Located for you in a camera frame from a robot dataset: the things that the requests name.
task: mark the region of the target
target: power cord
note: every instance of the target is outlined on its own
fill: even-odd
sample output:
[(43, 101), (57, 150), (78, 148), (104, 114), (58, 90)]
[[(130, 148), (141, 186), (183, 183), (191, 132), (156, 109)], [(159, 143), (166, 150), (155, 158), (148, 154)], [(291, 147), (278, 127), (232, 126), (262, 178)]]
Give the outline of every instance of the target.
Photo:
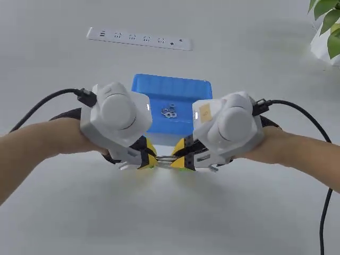
[(11, 129), (10, 133), (19, 129), (41, 106), (50, 101), (51, 99), (60, 96), (62, 94), (73, 93), (77, 96), (77, 100), (87, 105), (88, 107), (93, 107), (97, 103), (97, 96), (91, 91), (84, 88), (82, 89), (62, 89), (51, 95), (45, 97), (39, 103), (37, 103), (15, 126)]
[[(302, 107), (291, 103), (289, 101), (284, 101), (284, 100), (268, 100), (266, 101), (265, 99), (262, 99), (260, 101), (257, 101), (256, 104), (254, 105), (253, 108), (253, 116), (260, 115), (264, 112), (269, 111), (269, 107), (271, 105), (287, 105), (290, 107), (293, 107), (294, 109), (298, 110), (300, 113), (302, 113), (304, 116), (306, 116), (315, 126), (316, 128), (320, 131), (322, 136), (325, 138), (326, 142), (332, 143), (330, 140), (328, 134), (326, 131), (322, 128), (322, 126), (317, 122), (317, 120), (309, 114), (305, 109)], [(321, 215), (321, 220), (320, 220), (320, 229), (319, 229), (319, 237), (320, 237), (320, 254), (325, 255), (325, 245), (324, 245), (324, 227), (325, 227), (325, 219), (327, 215), (327, 210), (330, 202), (330, 197), (332, 196), (332, 189), (328, 189), (327, 195), (326, 195), (326, 200), (324, 204), (324, 208), (322, 210), (322, 215)]]

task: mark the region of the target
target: white flower pot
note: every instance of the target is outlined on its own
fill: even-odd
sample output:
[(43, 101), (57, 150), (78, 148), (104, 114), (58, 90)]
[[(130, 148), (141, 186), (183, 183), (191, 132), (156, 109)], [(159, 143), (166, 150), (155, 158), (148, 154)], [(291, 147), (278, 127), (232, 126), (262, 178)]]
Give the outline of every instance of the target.
[(330, 59), (329, 54), (328, 54), (328, 48), (327, 48), (327, 40), (328, 37), (330, 36), (330, 29), (323, 33), (320, 36), (322, 26), (319, 28), (318, 32), (314, 36), (312, 42), (311, 42), (311, 51), (314, 53), (314, 55), (331, 64), (334, 66), (340, 66), (340, 55)]

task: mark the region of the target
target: hand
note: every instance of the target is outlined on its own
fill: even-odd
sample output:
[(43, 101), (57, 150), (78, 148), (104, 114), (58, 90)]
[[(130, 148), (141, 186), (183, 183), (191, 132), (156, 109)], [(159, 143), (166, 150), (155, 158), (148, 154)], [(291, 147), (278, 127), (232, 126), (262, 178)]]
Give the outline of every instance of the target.
[(281, 164), (284, 160), (283, 152), (286, 149), (287, 142), (294, 135), (274, 126), (265, 127), (263, 132), (265, 138), (260, 145), (251, 152), (238, 155), (236, 158), (247, 158), (267, 164)]
[(98, 151), (108, 154), (86, 138), (80, 131), (80, 121), (73, 118), (59, 118), (47, 122), (52, 144), (57, 154), (73, 154), (77, 152)]

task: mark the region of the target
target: potted plant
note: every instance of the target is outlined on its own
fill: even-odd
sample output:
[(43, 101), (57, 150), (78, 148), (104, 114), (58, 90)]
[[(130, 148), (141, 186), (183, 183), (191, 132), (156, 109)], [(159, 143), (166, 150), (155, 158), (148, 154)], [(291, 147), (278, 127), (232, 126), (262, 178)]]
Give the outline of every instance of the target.
[(313, 38), (311, 51), (317, 58), (340, 66), (340, 0), (311, 0), (309, 11), (313, 7), (315, 20), (326, 15)]

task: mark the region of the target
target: electrical outlet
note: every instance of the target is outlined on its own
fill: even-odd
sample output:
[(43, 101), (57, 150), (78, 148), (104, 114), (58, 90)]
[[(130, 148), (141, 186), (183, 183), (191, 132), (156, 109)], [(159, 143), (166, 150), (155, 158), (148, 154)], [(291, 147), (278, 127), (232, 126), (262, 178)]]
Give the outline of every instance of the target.
[(89, 40), (109, 41), (112, 43), (134, 44), (167, 49), (192, 50), (190, 39), (153, 36), (113, 29), (90, 28), (87, 38)]

